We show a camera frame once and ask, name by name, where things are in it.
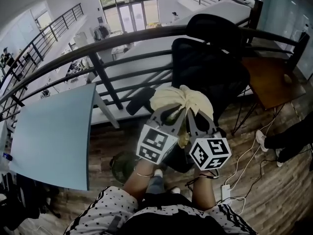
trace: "black pants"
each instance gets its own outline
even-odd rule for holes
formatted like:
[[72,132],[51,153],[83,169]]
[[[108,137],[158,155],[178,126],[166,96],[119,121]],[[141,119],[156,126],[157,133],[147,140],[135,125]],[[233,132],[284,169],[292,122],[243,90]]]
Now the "black pants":
[[309,143],[313,143],[313,112],[285,132],[266,138],[264,146],[267,149],[285,148],[278,158],[278,162],[283,163],[296,156]]

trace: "wooden table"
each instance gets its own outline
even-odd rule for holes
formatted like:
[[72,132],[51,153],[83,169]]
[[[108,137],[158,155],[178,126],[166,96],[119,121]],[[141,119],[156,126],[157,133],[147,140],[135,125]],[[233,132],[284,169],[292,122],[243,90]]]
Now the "wooden table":
[[[286,66],[284,59],[268,58],[268,57],[247,57],[243,58],[242,64],[246,67],[250,74],[250,88],[256,97],[256,102],[252,105],[247,115],[244,117],[238,127],[238,119],[234,134],[241,125],[248,119],[258,104],[264,110],[273,109],[281,106],[280,110],[276,111],[276,117],[283,106],[301,96],[306,92],[293,72]],[[284,74],[287,74],[292,83],[288,84],[284,80]]]

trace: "beige fabric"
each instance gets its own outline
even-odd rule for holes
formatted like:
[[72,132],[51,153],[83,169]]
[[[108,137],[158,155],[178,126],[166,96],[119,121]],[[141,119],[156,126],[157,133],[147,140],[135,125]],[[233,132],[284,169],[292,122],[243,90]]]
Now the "beige fabric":
[[201,110],[213,120],[213,107],[210,100],[201,92],[193,91],[185,85],[181,85],[179,89],[168,87],[156,91],[150,99],[150,103],[153,110],[168,104],[180,103],[179,110],[182,108],[186,108],[187,111],[192,109],[195,115]]

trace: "blue bottle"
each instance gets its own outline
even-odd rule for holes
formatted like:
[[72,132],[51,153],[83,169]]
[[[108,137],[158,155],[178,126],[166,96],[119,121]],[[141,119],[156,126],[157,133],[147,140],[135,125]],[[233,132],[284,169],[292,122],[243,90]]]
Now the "blue bottle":
[[3,153],[2,155],[4,158],[6,158],[8,161],[12,161],[13,157],[10,154]]

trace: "pants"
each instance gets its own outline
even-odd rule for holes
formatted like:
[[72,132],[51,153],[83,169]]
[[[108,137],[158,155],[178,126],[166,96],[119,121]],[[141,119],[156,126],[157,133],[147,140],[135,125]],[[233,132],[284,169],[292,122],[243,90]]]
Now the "pants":
[[146,193],[161,194],[164,192],[165,189],[163,178],[161,178],[160,176],[155,176],[151,178]]
[[284,163],[296,156],[305,145],[313,142],[313,112],[307,117],[287,129],[285,132],[265,139],[264,146],[267,149],[283,149],[278,162]]

